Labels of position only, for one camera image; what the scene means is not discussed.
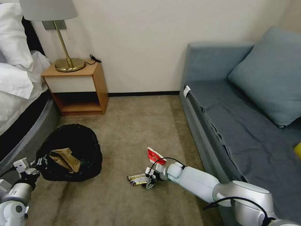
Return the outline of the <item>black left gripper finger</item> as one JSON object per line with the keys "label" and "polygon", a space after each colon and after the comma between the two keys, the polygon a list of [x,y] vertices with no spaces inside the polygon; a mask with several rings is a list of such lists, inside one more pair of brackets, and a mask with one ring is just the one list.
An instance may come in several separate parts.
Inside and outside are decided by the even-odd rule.
{"label": "black left gripper finger", "polygon": [[46,167],[46,166],[48,166],[48,160],[47,160],[47,158],[39,158],[38,160],[34,160],[33,162],[31,162],[29,166],[30,167],[37,167],[37,166]]}
{"label": "black left gripper finger", "polygon": [[46,174],[48,170],[48,166],[46,165],[34,165],[34,166],[29,166],[24,172],[27,175],[43,175]]}

